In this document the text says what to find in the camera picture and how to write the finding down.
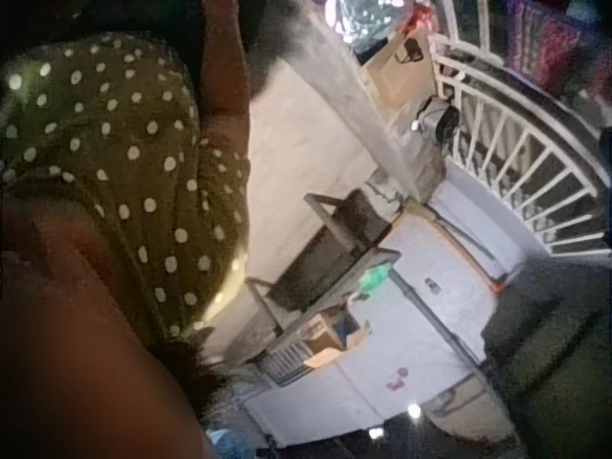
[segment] white polka dot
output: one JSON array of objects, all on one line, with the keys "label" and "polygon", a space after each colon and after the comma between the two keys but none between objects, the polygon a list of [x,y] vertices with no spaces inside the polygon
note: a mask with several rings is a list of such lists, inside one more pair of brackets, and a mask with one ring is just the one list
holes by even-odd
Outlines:
[{"label": "white polka dot", "polygon": [[114,111],[114,110],[117,108],[117,106],[118,106],[118,105],[119,105],[119,101],[118,101],[118,100],[116,100],[115,98],[111,98],[111,99],[108,101],[108,103],[106,104],[106,109],[107,109],[109,112],[112,112],[112,111]]},{"label": "white polka dot", "polygon": [[141,155],[141,151],[135,145],[130,146],[129,150],[127,150],[127,159],[130,161],[137,160]]},{"label": "white polka dot", "polygon": [[104,169],[98,169],[98,172],[96,172],[96,177],[98,177],[98,180],[101,182],[108,182],[108,175]]},{"label": "white polka dot", "polygon": [[72,140],[70,140],[70,151],[72,151],[74,153],[79,148],[80,148],[80,140],[79,139],[72,139]]},{"label": "white polka dot", "polygon": [[146,125],[146,132],[148,132],[149,134],[153,135],[153,134],[157,133],[159,128],[160,128],[160,126],[158,126],[158,124],[155,121],[150,121]]},{"label": "white polka dot", "polygon": [[83,79],[83,73],[80,70],[76,70],[70,75],[70,82],[73,84],[79,84]]},{"label": "white polka dot", "polygon": [[166,172],[171,172],[176,167],[176,160],[171,156],[168,156],[164,161],[164,170]]},{"label": "white polka dot", "polygon": [[179,264],[176,261],[176,256],[168,256],[164,264],[165,264],[165,271],[170,274],[176,273],[176,270],[179,267]]},{"label": "white polka dot", "polygon": [[198,270],[209,271],[210,270],[210,258],[206,255],[200,257],[198,260]]},{"label": "white polka dot", "polygon": [[23,153],[23,161],[25,161],[26,163],[31,163],[35,159],[36,159],[36,149],[34,147],[28,148]]},{"label": "white polka dot", "polygon": [[75,176],[71,174],[70,172],[63,172],[61,174],[61,178],[67,184],[71,184],[75,180]]},{"label": "white polka dot", "polygon": [[223,241],[226,238],[223,228],[219,226],[214,227],[214,237],[217,239],[217,241]]},{"label": "white polka dot", "polygon": [[18,91],[21,89],[21,85],[23,84],[23,78],[21,75],[15,74],[9,77],[9,87],[13,91]]},{"label": "white polka dot", "polygon": [[121,220],[127,220],[130,218],[130,208],[125,204],[121,204],[119,206],[119,218]]},{"label": "white polka dot", "polygon": [[155,297],[160,303],[164,303],[165,302],[165,290],[162,289],[161,287],[158,287],[157,289],[155,289]]},{"label": "white polka dot", "polygon": [[102,206],[100,204],[96,204],[94,205],[94,209],[96,210],[96,212],[98,213],[98,215],[102,218],[104,218],[104,209],[102,208]]},{"label": "white polka dot", "polygon": [[2,174],[2,180],[4,181],[5,184],[11,184],[12,182],[15,181],[16,177],[17,177],[17,174],[13,169],[7,169]]},{"label": "white polka dot", "polygon": [[50,63],[42,64],[42,67],[40,67],[40,75],[42,77],[46,77],[50,72],[51,72],[51,64]]},{"label": "white polka dot", "polygon": [[198,303],[198,297],[192,292],[187,292],[185,294],[185,303],[187,306],[195,306]]},{"label": "white polka dot", "polygon": [[144,211],[147,213],[153,213],[157,209],[157,203],[153,198],[146,198],[144,200]]},{"label": "white polka dot", "polygon": [[51,134],[52,132],[55,131],[56,128],[57,128],[57,123],[50,122],[49,124],[45,126],[45,134]]},{"label": "white polka dot", "polygon": [[19,137],[17,127],[14,124],[9,124],[9,127],[7,127],[7,138],[16,139],[17,137]]},{"label": "white polka dot", "polygon": [[189,239],[189,234],[185,229],[178,228],[174,231],[174,239],[179,244],[184,244],[185,242],[187,242],[187,239]]},{"label": "white polka dot", "polygon": [[41,94],[40,96],[38,96],[38,98],[36,99],[36,105],[41,108],[47,105],[47,95]]},{"label": "white polka dot", "polygon": [[146,250],[145,246],[140,246],[138,249],[138,257],[141,260],[141,263],[146,264],[149,262],[149,252]]},{"label": "white polka dot", "polygon": [[172,325],[169,329],[169,333],[171,337],[177,338],[179,335],[181,335],[181,327],[178,325]]}]

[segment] curved railing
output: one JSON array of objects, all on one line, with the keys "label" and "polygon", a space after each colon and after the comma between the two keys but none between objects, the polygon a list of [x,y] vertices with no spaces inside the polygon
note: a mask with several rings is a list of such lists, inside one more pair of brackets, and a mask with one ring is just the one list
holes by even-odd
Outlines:
[{"label": "curved railing", "polygon": [[503,68],[490,47],[487,0],[477,0],[480,46],[459,38],[454,3],[437,3],[448,34],[430,38],[437,91],[462,112],[449,159],[551,255],[611,253],[604,215],[611,180],[599,131]]}]

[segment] person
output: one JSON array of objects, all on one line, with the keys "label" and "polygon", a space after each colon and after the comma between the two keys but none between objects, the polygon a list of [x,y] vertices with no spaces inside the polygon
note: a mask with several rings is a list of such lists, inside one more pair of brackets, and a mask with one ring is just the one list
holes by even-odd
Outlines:
[{"label": "person", "polygon": [[0,70],[3,457],[213,457],[198,346],[245,273],[250,118],[235,0],[202,4],[199,106],[139,34]]}]

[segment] cardboard box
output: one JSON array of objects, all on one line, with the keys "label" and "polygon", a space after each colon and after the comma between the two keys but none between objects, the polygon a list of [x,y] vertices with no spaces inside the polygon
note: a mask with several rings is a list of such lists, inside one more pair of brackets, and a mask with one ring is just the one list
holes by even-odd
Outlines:
[{"label": "cardboard box", "polygon": [[298,333],[314,353],[304,364],[320,368],[362,344],[369,335],[369,323],[360,327],[346,308],[336,307],[314,316]]},{"label": "cardboard box", "polygon": [[396,34],[366,64],[381,100],[394,108],[420,103],[435,94],[435,76],[429,54],[427,30],[419,28],[408,36]]}]

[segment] hair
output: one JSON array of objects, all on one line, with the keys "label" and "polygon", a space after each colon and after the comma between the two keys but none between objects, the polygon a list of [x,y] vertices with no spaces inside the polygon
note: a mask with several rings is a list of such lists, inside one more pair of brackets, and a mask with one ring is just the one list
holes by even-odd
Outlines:
[{"label": "hair", "polygon": [[196,417],[203,420],[228,380],[203,362],[198,344],[161,340],[147,347],[185,392]]}]

